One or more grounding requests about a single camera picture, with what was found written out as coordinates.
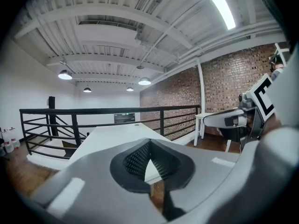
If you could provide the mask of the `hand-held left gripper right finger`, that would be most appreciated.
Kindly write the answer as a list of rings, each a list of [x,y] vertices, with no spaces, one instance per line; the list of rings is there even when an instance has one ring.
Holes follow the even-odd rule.
[[[233,169],[213,160],[234,163],[239,156],[164,140],[151,139],[149,146],[151,161],[164,182],[163,212],[152,207],[149,219],[208,220],[218,207],[211,198]]]

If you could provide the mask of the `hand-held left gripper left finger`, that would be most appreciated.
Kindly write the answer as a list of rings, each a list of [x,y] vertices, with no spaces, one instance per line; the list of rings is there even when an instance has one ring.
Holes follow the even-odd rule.
[[[51,177],[30,198],[41,221],[164,221],[150,186],[127,172],[123,159],[149,139],[87,154]]]

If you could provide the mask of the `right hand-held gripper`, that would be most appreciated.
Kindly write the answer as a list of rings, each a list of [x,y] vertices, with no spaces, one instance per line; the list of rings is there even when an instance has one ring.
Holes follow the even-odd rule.
[[[260,139],[267,120],[275,111],[266,94],[271,84],[270,76],[264,74],[250,89],[239,95],[238,108],[205,116],[204,125],[217,127],[226,140],[240,143],[242,148],[246,143]]]

